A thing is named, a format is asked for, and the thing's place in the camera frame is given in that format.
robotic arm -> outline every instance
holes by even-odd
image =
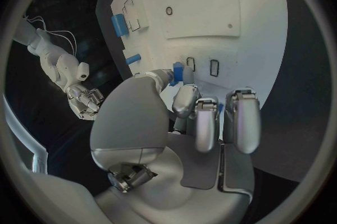
[[[35,29],[26,19],[20,21],[13,39],[40,57],[42,70],[67,94],[78,118],[95,120],[104,97],[98,89],[88,90],[81,84],[89,76],[87,63],[79,63],[75,56],[52,44],[46,31]]]

